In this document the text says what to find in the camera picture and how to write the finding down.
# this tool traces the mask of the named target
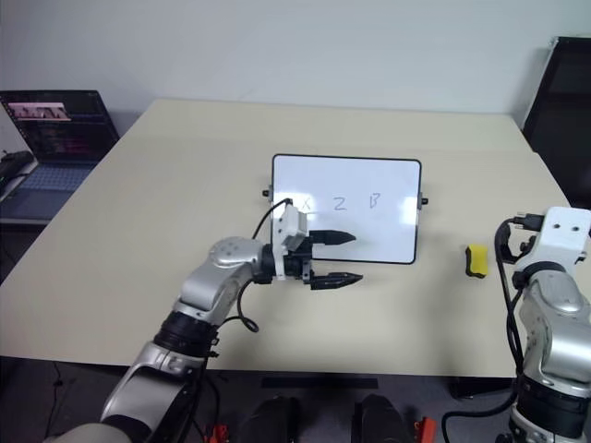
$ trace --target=silver robot arm segment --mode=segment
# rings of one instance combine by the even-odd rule
[[[591,400],[591,306],[573,273],[585,259],[591,211],[551,208],[543,218],[513,222],[539,234],[522,245],[520,257],[507,260],[515,265],[513,285],[523,291],[519,315],[527,330],[510,428],[516,442],[583,443]]]
[[[313,244],[339,245],[355,240],[351,234],[309,232],[306,215],[289,203],[274,231],[273,246],[241,237],[216,243],[183,283],[160,331],[115,387],[102,422],[74,429],[55,443],[75,441],[73,433],[82,436],[76,441],[115,441],[114,431],[121,441],[169,441],[182,425],[178,417],[192,415],[207,360],[217,355],[211,350],[218,341],[217,330],[249,283],[270,284],[275,276],[289,277],[315,290],[361,280],[361,275],[348,272],[316,276],[311,268]]]

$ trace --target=sponge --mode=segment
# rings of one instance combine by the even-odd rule
[[[468,245],[465,249],[465,273],[484,279],[488,274],[488,248],[484,245]]]

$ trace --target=red clamp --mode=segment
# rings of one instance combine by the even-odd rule
[[[226,425],[216,425],[211,431],[211,437],[205,437],[205,443],[228,443],[230,432]]]
[[[416,443],[435,443],[437,434],[437,422],[432,418],[423,417],[422,422],[415,423]]]

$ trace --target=table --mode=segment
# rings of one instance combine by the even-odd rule
[[[337,291],[251,285],[261,331],[225,325],[210,367],[513,376],[493,234],[567,202],[508,116],[231,102],[158,100],[140,117],[0,288],[0,354],[131,363],[209,247],[251,234],[278,152],[421,160],[417,260],[316,262],[365,275]],[[484,280],[464,274],[469,243],[489,245]]]

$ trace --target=power cord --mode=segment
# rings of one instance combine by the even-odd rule
[[[523,224],[523,218],[515,218],[515,219],[507,219],[499,226],[497,232],[495,233],[495,260],[497,262],[497,268],[499,269],[499,274],[501,276],[501,286],[502,286],[502,293],[503,299],[505,301],[505,306],[507,308],[507,320],[506,320],[506,329],[507,329],[507,341],[509,342],[509,348],[511,349],[511,355],[513,356],[513,360],[515,362],[515,373],[517,376],[520,376],[524,371],[524,352],[521,346],[521,340],[519,338],[519,330],[517,329],[517,322],[515,321],[515,307],[517,306],[517,302],[522,296],[523,291],[519,290],[515,297],[512,299],[509,294],[509,284],[507,283],[507,274],[505,273],[505,267],[502,262],[502,253],[501,253],[501,245],[502,239],[508,235],[508,230],[511,230],[509,223],[521,223]],[[450,443],[450,438],[447,433],[447,422],[452,417],[467,417],[467,418],[482,418],[482,417],[490,417],[492,415],[497,415],[502,413],[503,411],[507,410],[511,407],[511,405],[517,400],[517,388],[515,383],[512,384],[511,388],[511,395],[507,400],[505,400],[499,406],[486,410],[486,411],[451,411],[445,413],[441,418],[441,431],[443,432],[443,439],[445,443]]]
[[[213,415],[213,425],[211,426],[211,432],[213,433],[215,426],[220,423],[222,396],[220,395],[220,390],[217,386],[215,386],[215,383],[213,383],[213,380],[210,377],[206,376],[205,380],[207,381],[207,384],[210,385],[211,391],[213,392],[213,397],[215,397],[215,413]]]
[[[193,379],[193,388],[195,389],[195,394],[193,395],[192,402],[188,406],[187,419],[183,424],[183,428],[180,434],[178,435],[176,443],[184,443],[187,440],[188,431],[192,425],[198,429],[198,432],[200,431],[200,428],[197,425],[197,422],[195,421],[195,413],[197,412],[197,408],[199,406],[199,398],[202,392],[201,387],[203,386],[203,378],[205,378],[205,368],[207,367],[207,363],[208,359],[206,358],[199,372],[195,375],[195,378]]]
[[[199,424],[197,423],[197,421],[195,419],[193,419],[193,427],[195,428],[195,430],[199,434],[199,438],[201,438],[201,442],[206,443],[205,434],[203,434],[203,431],[201,430],[201,428],[199,427]]]
[[[293,205],[294,201],[291,198],[284,198],[283,200],[281,200],[279,203],[274,204],[273,206],[271,206],[271,208],[265,212],[265,214],[262,216],[262,219],[260,219],[259,221],[259,225],[257,225],[257,229],[255,229],[255,233],[252,234],[252,239],[254,240],[255,238],[257,238],[257,235],[259,235],[259,231],[260,228],[262,228],[263,223],[265,222],[265,220],[267,220],[267,217],[269,217],[269,215],[271,215],[271,213],[276,210],[277,208],[279,208],[281,205],[283,204],[290,204]]]
[[[244,315],[244,312],[242,311],[242,295],[244,294],[244,291],[246,290],[246,288],[252,283],[252,279],[250,279],[249,281],[247,281],[247,284],[245,284],[241,289],[240,292],[238,293],[238,298],[236,300],[236,311],[238,312],[237,316],[231,316],[228,317],[226,320],[224,320],[222,322],[222,324],[220,325],[220,328],[225,325],[226,323],[228,323],[229,321],[234,321],[234,320],[240,320],[242,322],[242,324],[250,331],[250,332],[259,332],[259,325],[257,324],[257,322],[255,320],[253,320],[252,318],[248,318],[247,316]]]
[[[55,407],[57,406],[57,390],[58,390],[58,388],[61,388],[62,386],[64,386],[64,380],[62,380],[62,373],[59,370],[59,367],[57,367],[57,363],[52,362],[52,364],[54,365],[54,370],[56,373],[56,379],[54,381],[54,401],[52,403],[52,409],[49,412],[49,417],[47,417],[47,425],[45,426],[45,437],[44,438],[49,437],[49,433],[51,432],[52,425],[54,424],[54,420],[56,418],[56,417],[54,417],[54,414],[55,414]]]

